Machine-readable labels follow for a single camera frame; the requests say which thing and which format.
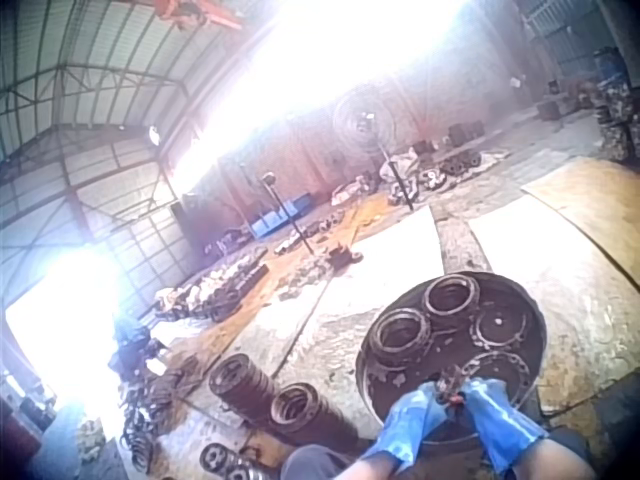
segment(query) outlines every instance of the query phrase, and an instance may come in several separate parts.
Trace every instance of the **standing fan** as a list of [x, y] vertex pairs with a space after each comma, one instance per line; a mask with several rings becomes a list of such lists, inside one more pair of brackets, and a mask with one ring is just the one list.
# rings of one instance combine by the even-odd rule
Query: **standing fan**
[[393, 172], [402, 195], [413, 211], [406, 186], [387, 149], [395, 141], [396, 124], [391, 112], [379, 96], [370, 91], [353, 90], [336, 106], [333, 129], [344, 147], [352, 154], [382, 154]]

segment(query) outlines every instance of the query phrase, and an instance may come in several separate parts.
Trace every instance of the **blue rubber glove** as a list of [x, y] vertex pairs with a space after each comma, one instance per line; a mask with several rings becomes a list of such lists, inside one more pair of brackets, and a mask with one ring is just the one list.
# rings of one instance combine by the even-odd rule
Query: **blue rubber glove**
[[398, 459], [398, 472], [412, 466], [422, 440], [447, 419], [442, 405], [435, 400], [435, 384], [421, 385], [393, 404], [382, 432], [362, 458], [388, 452]]
[[484, 444], [493, 468], [503, 473], [547, 432], [509, 404], [501, 380], [467, 380], [461, 391], [465, 408]]

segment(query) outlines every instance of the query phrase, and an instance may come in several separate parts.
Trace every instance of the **large circular metal plate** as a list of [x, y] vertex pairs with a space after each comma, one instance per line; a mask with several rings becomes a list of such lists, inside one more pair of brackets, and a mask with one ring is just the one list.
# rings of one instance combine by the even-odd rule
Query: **large circular metal plate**
[[[436, 311], [440, 308], [426, 307], [425, 295], [437, 305], [437, 299], [432, 298], [437, 286], [464, 285], [460, 276], [469, 278], [469, 285], [478, 286], [477, 296], [473, 296], [477, 306], [465, 305], [459, 314], [454, 312], [443, 322], [442, 312]], [[365, 337], [356, 361], [356, 381], [365, 404], [380, 423], [403, 394], [425, 381], [437, 380], [453, 365], [465, 376], [504, 380], [511, 403], [519, 407], [524, 402], [540, 372], [547, 334], [535, 301], [516, 282], [483, 272], [459, 272], [452, 276], [452, 282], [443, 283], [443, 277], [429, 280], [389, 305], [374, 325], [398, 309], [419, 310], [431, 329], [424, 351], [412, 355], [409, 364], [380, 362], [371, 348], [375, 329], [372, 327]], [[455, 422], [445, 422], [424, 441], [424, 447], [433, 454], [460, 452], [478, 445], [474, 432]]]

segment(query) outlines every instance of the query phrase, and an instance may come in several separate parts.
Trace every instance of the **metal rod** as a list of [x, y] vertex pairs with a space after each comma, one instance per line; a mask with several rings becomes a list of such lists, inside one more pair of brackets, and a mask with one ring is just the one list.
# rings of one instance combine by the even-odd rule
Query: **metal rod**
[[393, 172], [393, 176], [396, 177], [396, 180], [398, 181], [398, 184], [400, 185], [400, 191], [402, 191], [402, 195], [404, 196], [404, 199], [407, 201], [407, 206], [409, 207], [409, 210], [411, 210], [413, 212], [413, 202], [411, 202], [411, 199], [409, 198], [409, 194], [407, 193], [407, 189], [404, 186], [404, 182], [402, 181], [402, 178], [400, 178], [400, 174], [398, 173], [398, 169], [396, 168], [396, 162], [391, 161], [391, 159], [389, 158], [389, 155], [387, 155], [387, 152], [385, 151], [385, 149], [382, 148], [382, 145], [380, 145], [380, 142], [378, 142], [378, 148], [382, 152], [382, 155], [384, 155], [384, 159], [389, 164], [389, 167], [391, 168], [391, 171]]
[[298, 224], [293, 219], [293, 217], [291, 215], [289, 215], [289, 211], [284, 206], [284, 203], [282, 203], [282, 200], [280, 200], [280, 196], [276, 193], [276, 189], [274, 187], [272, 187], [271, 185], [267, 185], [267, 188], [269, 189], [269, 192], [271, 192], [271, 195], [273, 195], [273, 198], [276, 199], [276, 201], [278, 202], [280, 207], [282, 207], [282, 209], [284, 210], [284, 213], [287, 216], [287, 218], [289, 219], [289, 222], [291, 222], [291, 224], [293, 225], [293, 228], [295, 228], [296, 232], [298, 232], [298, 235], [300, 235], [300, 238], [304, 242], [305, 247], [307, 247], [307, 250], [309, 250], [309, 253], [311, 255], [315, 255], [315, 253], [313, 252], [313, 248], [311, 248], [311, 245], [309, 245], [309, 242], [307, 242], [307, 239], [302, 234], [302, 231], [300, 230], [300, 227], [298, 227]]

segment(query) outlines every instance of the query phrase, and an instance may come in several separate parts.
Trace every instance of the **gray pants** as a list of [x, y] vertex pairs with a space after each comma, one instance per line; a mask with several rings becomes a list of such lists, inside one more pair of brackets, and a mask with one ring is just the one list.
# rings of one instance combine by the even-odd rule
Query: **gray pants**
[[[549, 438], [565, 446], [587, 463], [591, 463], [586, 439], [578, 432], [560, 427], [549, 432]], [[343, 472], [354, 459], [320, 445], [307, 445], [291, 454], [282, 466], [280, 480], [331, 480]], [[515, 475], [509, 470], [505, 479]]]

